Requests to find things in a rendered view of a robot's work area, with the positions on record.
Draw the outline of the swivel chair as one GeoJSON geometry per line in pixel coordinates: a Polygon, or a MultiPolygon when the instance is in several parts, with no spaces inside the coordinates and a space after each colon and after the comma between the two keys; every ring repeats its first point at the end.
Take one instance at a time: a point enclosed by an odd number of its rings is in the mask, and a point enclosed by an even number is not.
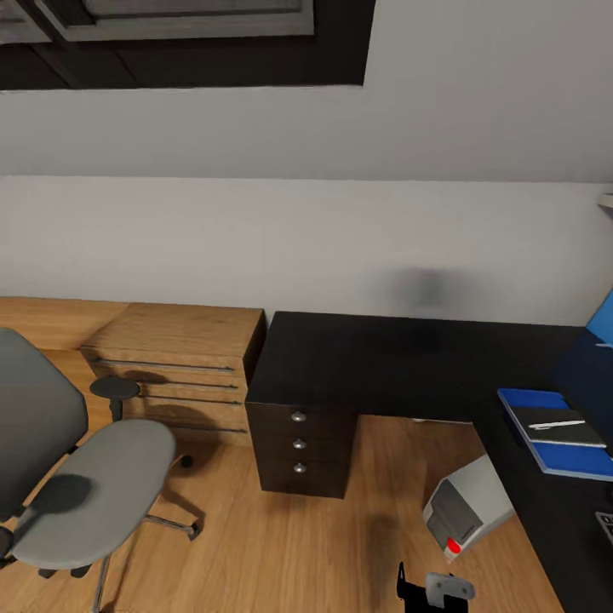
{"type": "Polygon", "coordinates": [[[160,421],[122,419],[123,400],[138,396],[130,379],[103,377],[90,391],[109,398],[112,423],[89,431],[84,395],[29,340],[0,328],[0,524],[19,519],[14,531],[0,526],[0,570],[20,560],[49,579],[55,570],[85,577],[102,560],[92,613],[100,602],[112,553],[145,520],[199,535],[148,514],[181,460],[176,438],[160,421]],[[69,458],[34,497],[23,503],[65,454],[69,458]]]}

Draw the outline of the notebook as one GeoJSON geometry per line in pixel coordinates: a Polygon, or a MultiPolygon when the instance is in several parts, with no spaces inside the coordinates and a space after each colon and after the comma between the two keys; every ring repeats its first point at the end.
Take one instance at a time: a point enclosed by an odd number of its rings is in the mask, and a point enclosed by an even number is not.
{"type": "Polygon", "coordinates": [[[510,406],[509,409],[530,442],[606,447],[603,439],[577,410],[510,406]],[[579,420],[583,423],[555,427],[530,428],[529,425],[579,420]]]}

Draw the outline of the folder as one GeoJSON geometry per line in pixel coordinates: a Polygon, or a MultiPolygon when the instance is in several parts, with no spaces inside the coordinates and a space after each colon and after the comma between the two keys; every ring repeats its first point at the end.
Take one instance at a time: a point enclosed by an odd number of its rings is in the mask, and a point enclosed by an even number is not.
{"type": "Polygon", "coordinates": [[[573,410],[560,392],[499,388],[497,393],[544,473],[613,483],[613,455],[606,447],[530,442],[509,409],[516,406],[573,410]]]}

